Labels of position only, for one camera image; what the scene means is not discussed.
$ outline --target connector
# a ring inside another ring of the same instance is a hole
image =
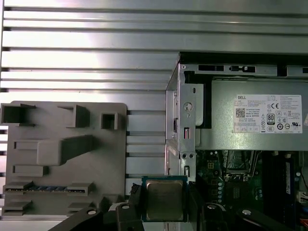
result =
[[[305,192],[297,192],[296,199],[299,203],[308,202],[308,196],[305,194]]]

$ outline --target power supply label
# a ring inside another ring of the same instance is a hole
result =
[[[235,133],[303,133],[301,95],[237,95]]]

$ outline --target motherboard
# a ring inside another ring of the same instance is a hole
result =
[[[197,174],[206,185],[205,198],[228,210],[249,207],[262,211],[261,151],[197,152]]]

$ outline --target qr code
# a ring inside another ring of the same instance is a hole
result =
[[[235,109],[236,118],[245,118],[245,108],[236,108]]]

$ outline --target cable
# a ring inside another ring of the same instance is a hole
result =
[[[300,192],[299,195],[300,195],[300,197],[308,199],[308,196],[305,193],[303,193],[303,192]]]
[[[306,189],[308,190],[308,186],[306,184],[306,180],[305,180],[305,177],[304,177],[304,174],[303,174],[303,167],[301,167],[301,169],[300,169],[300,174],[302,174],[302,179],[303,179],[304,185],[305,185]]]
[[[301,223],[302,225],[304,225],[306,228],[308,227],[307,222],[308,222],[308,220],[306,220],[306,219],[300,219],[300,223]]]

